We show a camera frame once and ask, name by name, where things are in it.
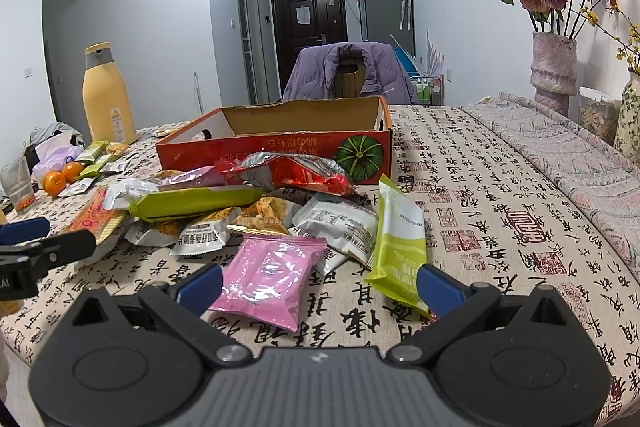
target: tablecloth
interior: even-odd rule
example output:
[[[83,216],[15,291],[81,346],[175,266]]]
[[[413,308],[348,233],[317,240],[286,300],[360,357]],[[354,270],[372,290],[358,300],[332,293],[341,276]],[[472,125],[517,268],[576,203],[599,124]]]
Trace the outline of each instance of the tablecloth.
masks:
[[[486,281],[524,295],[555,286],[571,306],[612,373],[604,423],[634,410],[640,394],[640,285],[593,224],[523,156],[455,107],[391,108],[392,177],[424,211],[430,261],[464,283]],[[125,176],[158,171],[152,130],[132,147]],[[363,188],[373,205],[377,190]],[[91,194],[52,201],[39,193],[25,217],[45,216],[59,231]],[[14,214],[8,216],[15,220]],[[174,281],[203,263],[227,264],[233,251],[184,259],[166,248],[120,241],[102,261],[62,267],[40,283],[40,295],[0,321],[8,345],[33,363],[47,335],[85,286],[126,295],[152,280]],[[379,346],[384,353],[429,319],[382,296],[349,261],[326,277],[312,273],[300,303],[300,328],[290,333],[245,317],[207,312],[203,319],[258,353],[262,346]]]

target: pink vase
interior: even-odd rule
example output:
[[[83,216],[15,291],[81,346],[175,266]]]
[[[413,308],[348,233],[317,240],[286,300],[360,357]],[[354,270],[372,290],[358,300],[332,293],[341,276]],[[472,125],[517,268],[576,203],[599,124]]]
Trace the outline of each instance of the pink vase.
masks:
[[[568,116],[569,97],[577,93],[576,62],[575,41],[555,33],[533,33],[530,83],[536,88],[536,102]]]

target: gray refrigerator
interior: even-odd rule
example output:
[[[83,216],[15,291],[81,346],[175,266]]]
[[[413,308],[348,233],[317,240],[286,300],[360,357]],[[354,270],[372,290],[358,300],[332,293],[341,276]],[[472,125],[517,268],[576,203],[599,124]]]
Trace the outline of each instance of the gray refrigerator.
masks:
[[[359,3],[363,41],[385,42],[397,48],[398,45],[391,38],[391,35],[393,35],[406,51],[415,55],[413,6],[412,13],[409,14],[412,21],[411,29],[407,29],[408,17],[405,14],[404,25],[401,30],[402,0],[359,0]]]

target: green snack bar wrapper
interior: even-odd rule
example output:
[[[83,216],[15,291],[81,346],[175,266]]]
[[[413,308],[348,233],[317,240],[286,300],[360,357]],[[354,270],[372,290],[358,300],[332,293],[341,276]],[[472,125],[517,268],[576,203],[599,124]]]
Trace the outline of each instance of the green snack bar wrapper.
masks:
[[[369,261],[372,271],[365,282],[387,297],[428,315],[429,308],[420,299],[415,283],[418,269],[426,262],[422,210],[383,175],[376,247]]]
[[[152,192],[129,206],[129,212],[145,221],[166,221],[196,214],[208,214],[230,206],[249,206],[264,195],[249,185],[183,188]]]
[[[94,163],[84,168],[84,170],[78,175],[78,179],[83,180],[84,178],[97,178],[102,168],[107,165],[107,163],[114,161],[116,158],[117,156],[114,154],[103,154]]]
[[[100,154],[107,148],[108,144],[109,142],[106,141],[92,142],[89,147],[78,155],[76,161],[84,163],[85,165],[95,162],[100,157]]]

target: cardboard box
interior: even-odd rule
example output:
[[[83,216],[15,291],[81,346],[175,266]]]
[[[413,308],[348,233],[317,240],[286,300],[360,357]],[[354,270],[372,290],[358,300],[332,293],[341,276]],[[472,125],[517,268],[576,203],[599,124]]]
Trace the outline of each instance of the cardboard box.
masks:
[[[254,152],[335,159],[357,184],[391,176],[392,124],[384,98],[292,100],[222,107],[156,145],[163,169],[190,171]]]

